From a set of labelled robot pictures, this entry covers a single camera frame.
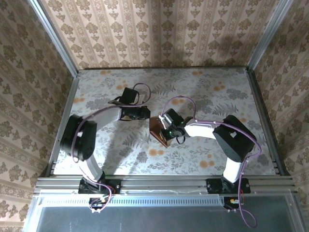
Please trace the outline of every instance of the table surface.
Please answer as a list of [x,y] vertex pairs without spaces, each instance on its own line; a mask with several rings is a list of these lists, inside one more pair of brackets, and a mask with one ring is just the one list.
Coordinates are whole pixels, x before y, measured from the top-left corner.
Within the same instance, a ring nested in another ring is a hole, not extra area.
[[[82,116],[102,108],[109,100],[121,96],[125,87],[138,82],[151,88],[147,106],[152,116],[161,112],[167,100],[183,95],[196,102],[197,119],[221,121],[227,115],[239,118],[263,150],[258,158],[250,159],[245,174],[275,174],[244,68],[82,71],[71,114]],[[148,94],[143,86],[137,90],[141,95]],[[193,105],[183,99],[173,100],[169,108],[183,118],[193,113]],[[214,175],[222,174],[226,163],[226,155],[214,139],[187,138],[182,145],[175,140],[164,148],[149,135],[149,120],[108,124],[97,132],[94,156],[106,174],[119,175]],[[81,171],[61,151],[54,174],[81,174]]]

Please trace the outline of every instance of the purple wire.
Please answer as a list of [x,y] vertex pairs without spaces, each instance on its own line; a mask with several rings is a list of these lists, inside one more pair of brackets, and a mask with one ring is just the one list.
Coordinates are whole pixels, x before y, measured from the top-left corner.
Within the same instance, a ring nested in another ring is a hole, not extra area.
[[[189,98],[189,97],[185,97],[185,96],[176,96],[176,97],[173,97],[173,98],[169,99],[169,100],[167,101],[167,103],[166,103],[166,104],[164,105],[164,107],[163,107],[163,110],[162,110],[162,112],[161,112],[161,116],[163,115],[164,110],[165,110],[166,106],[170,103],[170,101],[173,100],[173,99],[176,99],[176,98],[185,98],[185,99],[188,99],[190,102],[193,103],[193,105],[194,105],[193,119],[195,120],[196,123],[201,123],[201,124],[213,124],[213,125],[218,124],[218,125],[223,125],[223,126],[232,128],[232,129],[234,129],[234,130],[236,130],[236,131],[242,133],[242,134],[245,135],[246,137],[248,137],[248,138],[249,138],[252,142],[254,142],[254,144],[257,146],[257,148],[258,148],[259,151],[258,151],[256,154],[253,154],[253,155],[250,155],[250,156],[246,157],[245,160],[244,160],[244,164],[243,164],[243,166],[242,166],[242,169],[241,169],[240,175],[239,175],[239,185],[238,185],[239,211],[240,211],[241,217],[242,217],[243,221],[245,222],[245,224],[246,224],[249,228],[251,228],[251,229],[256,228],[256,227],[257,227],[257,220],[256,220],[256,217],[255,217],[250,211],[241,208],[241,202],[240,202],[240,190],[241,190],[241,189],[240,189],[240,186],[241,186],[241,180],[242,180],[242,177],[243,177],[244,170],[245,170],[246,164],[247,164],[247,162],[248,162],[248,159],[249,159],[249,158],[253,158],[253,157],[258,157],[258,156],[262,153],[262,148],[261,148],[261,146],[259,145],[259,143],[258,143],[253,137],[251,137],[248,133],[244,132],[243,130],[239,129],[238,127],[235,127],[235,126],[233,126],[233,125],[229,125],[229,124],[224,123],[224,122],[216,122],[216,121],[198,121],[198,120],[196,120],[195,115],[196,115],[196,111],[197,111],[197,106],[196,106],[195,102],[194,102],[191,98]],[[244,215],[243,215],[243,212],[248,213],[248,214],[254,219],[254,226],[249,225],[249,223],[247,222],[247,220],[245,219],[245,217],[244,217]]]
[[[149,101],[149,99],[150,99],[150,97],[151,97],[151,89],[150,89],[150,87],[149,87],[147,84],[145,84],[145,83],[137,83],[133,88],[135,88],[137,85],[145,85],[145,86],[147,86],[148,89],[149,89],[149,96],[148,96],[148,99],[147,99],[145,102],[143,102],[142,104],[138,104],[138,105],[112,105],[112,106],[105,107],[105,108],[102,108],[102,109],[99,109],[99,110],[95,111],[93,114],[87,116],[86,118],[84,118],[84,119],[81,121],[81,123],[78,125],[78,127],[77,127],[77,129],[76,129],[76,132],[75,132],[75,134],[74,134],[73,141],[72,141],[72,146],[71,146],[71,156],[72,156],[72,159],[73,159],[73,161],[74,161],[75,163],[78,163],[78,161],[79,161],[79,160],[77,160],[77,161],[74,160],[74,147],[75,147],[77,135],[78,135],[78,133],[79,133],[81,127],[83,126],[83,124],[84,124],[88,119],[90,119],[90,118],[92,118],[92,117],[94,117],[94,116],[96,116],[96,115],[99,115],[99,114],[101,114],[101,113],[103,113],[104,111],[109,110],[109,109],[118,108],[118,107],[127,107],[127,108],[130,108],[130,107],[137,107],[137,106],[145,105],[145,104]],[[108,189],[108,191],[109,191],[109,197],[108,197],[108,200],[107,200],[106,204],[100,209],[100,211],[102,211],[102,210],[110,203],[110,201],[111,201],[111,199],[112,199],[112,190],[111,190],[111,188],[108,187],[107,185],[103,184],[103,183],[98,183],[98,182],[96,182],[96,181],[93,181],[92,179],[90,179],[90,178],[87,176],[87,174],[82,170],[82,168],[81,168],[80,166],[79,166],[79,168],[80,168],[80,170],[82,171],[82,173],[84,174],[84,176],[85,176],[90,182],[92,182],[92,183],[94,183],[94,184],[96,184],[96,185],[103,186],[103,187],[105,187],[105,188]]]
[[176,97],[173,97],[173,98],[169,99],[169,100],[165,103],[165,105],[163,106],[163,109],[162,109],[162,112],[161,112],[160,116],[163,115],[164,110],[165,110],[165,108],[167,107],[167,105],[168,105],[172,100],[174,100],[174,99],[176,99],[176,98],[185,98],[185,99],[189,100],[190,102],[192,102],[192,104],[193,104],[193,106],[194,106],[193,119],[195,120],[195,113],[196,113],[196,111],[197,111],[197,105],[195,104],[195,102],[194,102],[191,98],[186,97],[186,96],[176,96]]

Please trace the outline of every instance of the purple cable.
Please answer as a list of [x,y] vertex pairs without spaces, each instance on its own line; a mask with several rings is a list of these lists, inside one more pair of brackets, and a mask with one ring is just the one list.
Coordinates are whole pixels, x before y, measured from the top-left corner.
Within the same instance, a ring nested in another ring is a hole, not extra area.
[[[213,124],[213,125],[218,124],[218,125],[223,125],[223,126],[232,128],[232,129],[234,129],[234,130],[236,130],[236,131],[242,133],[242,134],[245,135],[246,137],[248,137],[248,138],[249,138],[252,142],[254,142],[254,144],[257,146],[257,148],[258,148],[259,151],[258,151],[256,154],[253,154],[253,155],[250,155],[250,156],[246,157],[245,160],[244,160],[244,164],[243,164],[243,166],[242,166],[242,169],[241,169],[240,175],[239,175],[239,185],[238,185],[239,211],[240,211],[241,217],[242,217],[243,221],[245,222],[245,224],[246,224],[249,228],[251,228],[251,229],[256,228],[256,227],[257,227],[257,220],[256,220],[256,217],[255,217],[251,212],[249,212],[248,210],[245,210],[245,209],[242,209],[242,208],[241,208],[241,202],[240,202],[240,186],[241,186],[241,179],[242,179],[242,176],[243,176],[243,173],[244,173],[246,164],[247,164],[247,162],[248,162],[248,159],[249,159],[249,158],[253,158],[253,157],[258,157],[258,156],[262,153],[262,148],[261,148],[261,146],[260,146],[259,143],[258,143],[253,137],[251,137],[248,133],[244,132],[243,130],[241,130],[241,129],[235,127],[235,126],[229,125],[229,124],[224,123],[224,122],[216,122],[216,121],[198,121],[198,120],[196,120],[195,115],[196,115],[196,111],[197,111],[197,106],[196,106],[195,102],[194,102],[191,98],[189,98],[189,97],[185,97],[185,96],[176,96],[176,97],[173,97],[173,98],[169,99],[169,100],[167,101],[167,103],[163,106],[163,110],[162,110],[162,112],[161,112],[161,116],[163,115],[164,110],[165,110],[166,106],[170,103],[170,101],[173,100],[173,99],[176,99],[176,98],[185,98],[185,99],[188,99],[190,102],[193,103],[193,105],[194,105],[193,119],[195,120],[196,123],[201,123],[201,124]],[[249,223],[247,222],[247,220],[245,219],[245,217],[244,217],[244,215],[243,215],[243,211],[246,212],[246,213],[248,213],[248,214],[254,219],[254,226],[249,225]]]
[[196,111],[197,111],[197,105],[195,104],[195,102],[194,102],[191,98],[186,97],[186,96],[176,96],[176,97],[173,97],[173,98],[169,99],[169,100],[165,103],[165,105],[163,106],[163,109],[162,109],[162,112],[161,112],[160,116],[163,115],[164,110],[165,110],[165,108],[167,107],[167,105],[168,105],[173,99],[176,99],[176,98],[185,98],[185,99],[189,100],[190,102],[192,102],[192,104],[193,104],[193,106],[194,106],[193,119],[195,120],[195,113],[196,113]]
[[[151,97],[151,89],[150,89],[150,87],[149,87],[147,84],[145,84],[145,83],[137,83],[135,86],[137,86],[137,85],[145,85],[145,86],[147,86],[148,89],[149,89],[149,96],[148,96],[148,99],[147,99],[145,102],[143,102],[142,104],[138,104],[138,105],[112,105],[112,106],[105,107],[105,108],[102,108],[102,109],[99,109],[99,110],[95,111],[93,114],[87,116],[86,118],[84,118],[84,119],[81,121],[81,123],[78,125],[78,127],[77,127],[77,129],[76,129],[76,132],[75,132],[75,134],[74,134],[73,141],[72,141],[72,146],[71,146],[71,156],[72,156],[72,159],[73,159],[73,162],[74,162],[74,163],[78,163],[78,161],[79,161],[79,160],[77,160],[77,161],[74,160],[74,147],[75,147],[75,143],[76,143],[76,139],[77,139],[77,134],[78,134],[78,132],[80,131],[80,129],[81,129],[81,127],[83,126],[83,124],[84,124],[88,119],[90,119],[90,118],[92,118],[93,116],[96,116],[96,115],[98,115],[98,114],[101,114],[101,113],[103,113],[104,111],[109,110],[109,109],[118,108],[118,107],[128,107],[128,108],[130,108],[130,107],[137,107],[137,106],[145,105],[145,104],[149,101],[149,99],[150,99],[150,97]],[[94,183],[94,184],[97,184],[97,185],[100,185],[100,186],[103,186],[103,187],[105,187],[105,188],[108,189],[108,191],[109,191],[109,197],[108,197],[108,200],[107,200],[106,204],[100,209],[100,211],[102,211],[102,210],[110,203],[110,201],[111,201],[111,199],[112,199],[112,191],[111,191],[111,189],[110,189],[107,185],[105,185],[105,184],[103,184],[103,183],[98,183],[98,182],[96,182],[96,181],[93,181],[92,179],[90,179],[90,178],[87,176],[87,174],[82,170],[82,168],[81,168],[80,166],[79,166],[79,168],[80,168],[80,170],[82,171],[82,173],[85,175],[85,177],[86,177],[90,182],[92,182],[92,183]]]

